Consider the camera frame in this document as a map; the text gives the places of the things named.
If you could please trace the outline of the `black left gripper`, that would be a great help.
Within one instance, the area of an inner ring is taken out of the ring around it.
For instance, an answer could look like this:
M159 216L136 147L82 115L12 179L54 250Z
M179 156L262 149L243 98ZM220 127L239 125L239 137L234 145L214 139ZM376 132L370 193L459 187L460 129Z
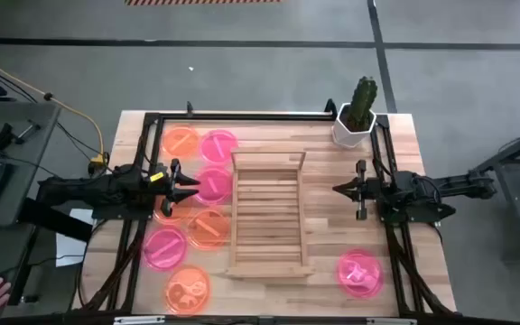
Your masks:
M149 191L156 196L163 196L161 211L165 217L172 215L173 203L180 203L199 193L199 191L195 189L176 188L177 172L180 167L180 160L178 158L173 158L169 166L158 162L154 166L151 166L153 170L148 172L144 177ZM178 184L181 186L200 185L200 181L179 172Z

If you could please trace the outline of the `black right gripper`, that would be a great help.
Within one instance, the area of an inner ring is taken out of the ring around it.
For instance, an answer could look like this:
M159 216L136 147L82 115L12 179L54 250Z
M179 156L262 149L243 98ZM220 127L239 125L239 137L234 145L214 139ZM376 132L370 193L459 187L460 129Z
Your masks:
M377 173L376 177L366 178L367 162L359 160L356 164L356 172L358 177L353 178L347 183L335 185L332 189L349 198L351 201L358 202L357 220L367 219L366 200L373 200L376 203L376 210L380 220L386 220L389 215L388 193L390 185L385 181L385 175L391 176L392 173L385 167L379 159L372 161L373 167Z

